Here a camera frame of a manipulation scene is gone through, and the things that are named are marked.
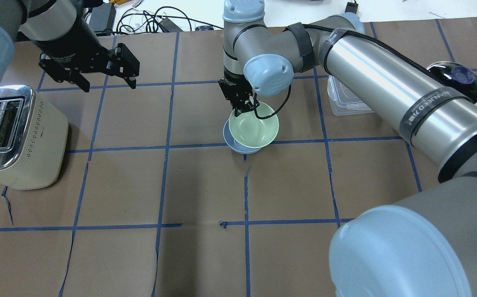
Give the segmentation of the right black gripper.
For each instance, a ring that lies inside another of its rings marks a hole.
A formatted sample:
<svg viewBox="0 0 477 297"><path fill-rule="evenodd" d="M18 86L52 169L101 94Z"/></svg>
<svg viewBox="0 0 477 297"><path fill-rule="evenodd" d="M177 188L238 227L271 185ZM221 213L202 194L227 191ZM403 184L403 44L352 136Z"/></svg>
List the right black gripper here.
<svg viewBox="0 0 477 297"><path fill-rule="evenodd" d="M231 104L234 117L251 111L256 113L260 103L253 96L253 88L243 74L225 70L223 77L218 81L218 85L224 98Z"/></svg>

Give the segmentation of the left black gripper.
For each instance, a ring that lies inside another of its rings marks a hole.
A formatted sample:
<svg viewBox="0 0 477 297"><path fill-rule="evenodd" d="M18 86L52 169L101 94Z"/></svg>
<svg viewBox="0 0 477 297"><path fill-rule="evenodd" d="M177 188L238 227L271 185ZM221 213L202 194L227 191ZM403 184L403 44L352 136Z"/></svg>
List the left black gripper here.
<svg viewBox="0 0 477 297"><path fill-rule="evenodd" d="M39 40L29 36L41 51L38 65L56 82L74 83L82 91L90 91L84 73L104 73L123 79L134 90L140 75L140 62L124 43L107 49L84 19L75 19L61 36Z"/></svg>

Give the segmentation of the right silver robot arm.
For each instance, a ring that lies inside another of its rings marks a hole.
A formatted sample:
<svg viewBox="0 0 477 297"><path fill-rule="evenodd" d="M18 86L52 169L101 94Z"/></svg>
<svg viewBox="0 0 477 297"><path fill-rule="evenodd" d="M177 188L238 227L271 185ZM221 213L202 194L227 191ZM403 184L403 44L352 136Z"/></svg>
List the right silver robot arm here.
<svg viewBox="0 0 477 297"><path fill-rule="evenodd" d="M273 35L262 0L225 0L224 76L233 116L322 66L439 167L438 186L365 211L329 245L338 297L477 297L477 105L361 33L354 13Z"/></svg>

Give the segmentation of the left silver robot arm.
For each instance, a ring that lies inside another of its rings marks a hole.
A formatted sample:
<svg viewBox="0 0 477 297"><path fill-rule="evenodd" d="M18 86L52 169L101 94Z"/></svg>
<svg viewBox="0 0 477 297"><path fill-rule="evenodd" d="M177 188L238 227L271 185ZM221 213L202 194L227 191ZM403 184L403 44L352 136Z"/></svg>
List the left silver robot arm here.
<svg viewBox="0 0 477 297"><path fill-rule="evenodd" d="M102 0L0 0L0 83L22 32L41 50L38 64L55 82L89 92L84 74L104 73L135 89L139 60L123 43L103 47L84 19L86 8L101 4Z"/></svg>

